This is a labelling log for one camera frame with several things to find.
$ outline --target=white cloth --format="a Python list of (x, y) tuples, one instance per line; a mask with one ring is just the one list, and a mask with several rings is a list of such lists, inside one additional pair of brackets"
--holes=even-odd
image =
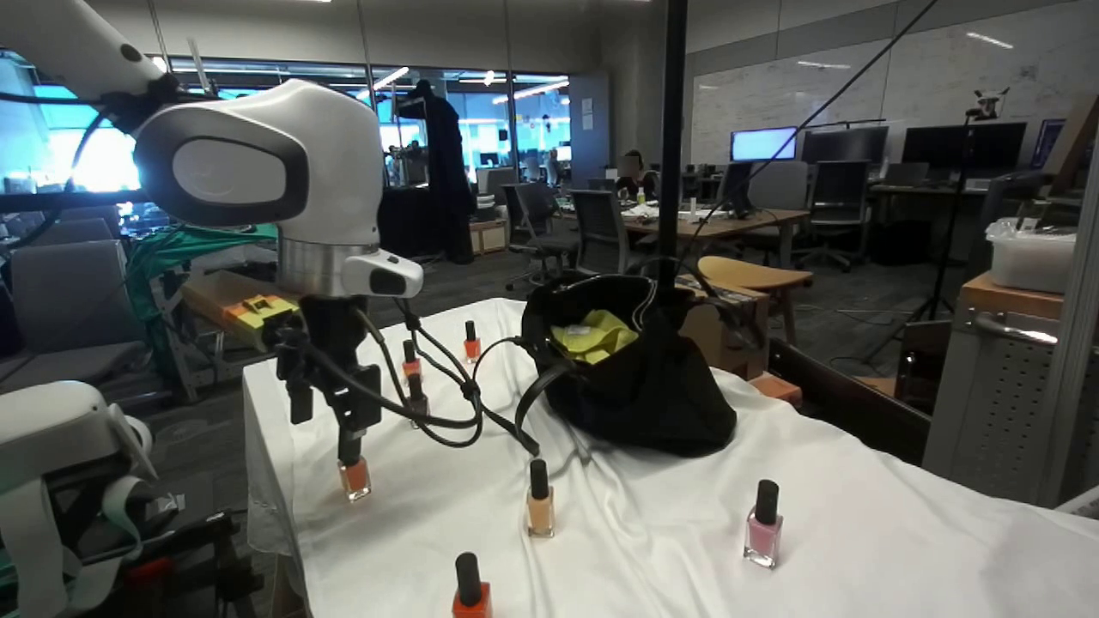
[[(478, 302), (426, 320), (461, 351), (463, 320), (484, 344), (520, 331), (520, 302)], [(484, 361), (486, 406), (515, 400), (532, 362), (520, 351)], [(338, 423), (289, 423), (273, 362), (248, 366), (253, 537), (289, 537), (316, 618), (447, 615), (454, 556), (473, 548), (498, 618), (1092, 618), (1099, 615), (1099, 526), (981, 499), (716, 373), (737, 413), (734, 442), (703, 461), (587, 450), (532, 408), (553, 479), (556, 534), (529, 537), (525, 452), (486, 426), (470, 450), (442, 450), (386, 420), (365, 438), (375, 486), (346, 504)], [(454, 385), (426, 373), (431, 413), (463, 414)], [(784, 486), (784, 561), (740, 559), (756, 479)]]

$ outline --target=white robot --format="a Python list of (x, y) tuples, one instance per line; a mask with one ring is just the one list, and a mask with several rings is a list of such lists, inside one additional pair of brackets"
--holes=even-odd
[[(87, 0), (0, 0), (0, 46), (19, 50), (129, 131), (142, 183), (165, 212), (201, 225), (278, 219), (278, 271), (301, 296), (301, 315), (283, 335), (307, 338), (341, 369), (379, 385), (379, 369), (362, 369), (355, 361), (365, 335), (356, 302), (418, 296), (421, 266), (379, 246), (381, 137), (372, 108), (308, 82), (283, 82), (229, 104), (186, 104), (174, 77)], [(295, 423), (308, 420), (308, 388), (319, 388), (341, 420), (341, 467), (355, 469), (362, 432), (381, 408), (372, 398), (338, 400), (346, 388), (297, 351), (283, 351)], [(149, 442), (133, 437), (142, 426), (87, 385), (0, 396), (0, 542), (16, 570), (19, 615), (95, 607), (110, 592), (115, 561), (128, 559), (82, 561), (87, 556), (59, 532), (56, 479), (70, 469), (129, 461), (107, 467), (99, 512), (133, 534), (133, 548), (142, 545), (133, 521), (115, 516), (136, 477), (153, 475), (144, 461)]]

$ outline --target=nail polish bottle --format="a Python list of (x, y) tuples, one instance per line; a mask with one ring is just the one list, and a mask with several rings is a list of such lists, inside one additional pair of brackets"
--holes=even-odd
[(343, 485), (346, 500), (356, 500), (356, 499), (372, 493), (372, 467), (368, 467), (368, 461), (341, 462), (341, 485)]
[(468, 361), (473, 362), (479, 358), (479, 338), (473, 320), (468, 320)]
[(428, 413), (431, 413), (431, 406), (428, 406), (426, 396), (421, 396), (421, 378), (418, 378), (418, 373), (407, 373), (407, 406), (412, 406), (412, 413), (418, 413), (418, 414), (428, 414)]
[(525, 532), (553, 534), (553, 491), (545, 461), (529, 461)]
[(784, 516), (778, 516), (778, 485), (775, 479), (759, 479), (756, 486), (756, 509), (745, 519), (745, 556), (759, 561), (763, 570), (778, 565), (778, 532), (784, 532)]
[(458, 592), (454, 618), (491, 618), (491, 588), (479, 581), (478, 556), (461, 553), (454, 559)]
[(418, 366), (418, 358), (415, 358), (415, 344), (412, 344), (412, 338), (404, 338), (404, 362), (403, 362), (403, 369), (404, 369), (404, 382), (407, 382), (412, 373), (421, 378), (421, 366)]

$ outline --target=black handbag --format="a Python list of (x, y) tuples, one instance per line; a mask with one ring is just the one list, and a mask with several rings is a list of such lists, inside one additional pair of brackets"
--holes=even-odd
[[(615, 445), (678, 455), (723, 450), (734, 437), (734, 408), (699, 351), (679, 335), (690, 302), (690, 291), (655, 302), (650, 277), (568, 275), (534, 288), (523, 313), (523, 338), (541, 385), (520, 408), (545, 392), (553, 414)], [(637, 338), (600, 362), (569, 361), (549, 330), (584, 323), (589, 307), (615, 313)]]

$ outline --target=yellow cloth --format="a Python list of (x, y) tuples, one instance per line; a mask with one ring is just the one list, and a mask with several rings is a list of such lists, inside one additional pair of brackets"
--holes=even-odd
[(595, 307), (577, 325), (553, 325), (553, 338), (579, 362), (600, 362), (637, 338), (615, 313)]

